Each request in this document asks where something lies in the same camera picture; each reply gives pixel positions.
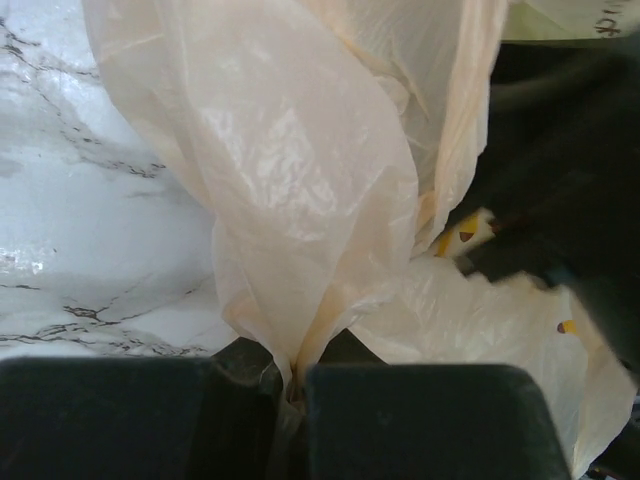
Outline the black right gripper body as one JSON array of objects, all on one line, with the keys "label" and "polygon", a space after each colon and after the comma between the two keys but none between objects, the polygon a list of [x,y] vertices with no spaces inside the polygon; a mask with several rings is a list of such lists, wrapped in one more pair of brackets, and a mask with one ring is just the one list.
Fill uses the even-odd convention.
[{"label": "black right gripper body", "polygon": [[524,273],[568,288],[632,378],[639,375],[639,43],[503,45],[489,139],[452,213],[489,212],[466,276]]}]

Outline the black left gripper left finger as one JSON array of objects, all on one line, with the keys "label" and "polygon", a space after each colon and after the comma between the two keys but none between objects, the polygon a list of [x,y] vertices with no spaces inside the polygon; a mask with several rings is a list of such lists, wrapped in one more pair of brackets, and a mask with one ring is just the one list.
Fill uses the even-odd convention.
[{"label": "black left gripper left finger", "polygon": [[257,344],[208,358],[1,364],[5,479],[260,479],[282,378]]}]

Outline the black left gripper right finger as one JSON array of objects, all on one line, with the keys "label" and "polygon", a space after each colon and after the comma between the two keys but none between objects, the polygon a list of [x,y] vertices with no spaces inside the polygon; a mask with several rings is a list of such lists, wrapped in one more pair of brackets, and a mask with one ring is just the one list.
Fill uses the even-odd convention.
[{"label": "black left gripper right finger", "polygon": [[320,363],[306,376],[313,479],[567,479],[541,389],[505,364]]}]

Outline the translucent orange plastic bag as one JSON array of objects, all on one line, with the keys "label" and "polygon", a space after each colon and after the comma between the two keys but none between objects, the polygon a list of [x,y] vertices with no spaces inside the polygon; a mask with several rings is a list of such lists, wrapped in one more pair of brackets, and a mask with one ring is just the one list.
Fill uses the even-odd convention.
[{"label": "translucent orange plastic bag", "polygon": [[224,320],[288,395],[348,328],[385,360],[500,360],[549,403],[573,478],[630,378],[567,292],[453,266],[445,223],[488,140],[507,1],[87,1],[115,108],[215,217]]}]

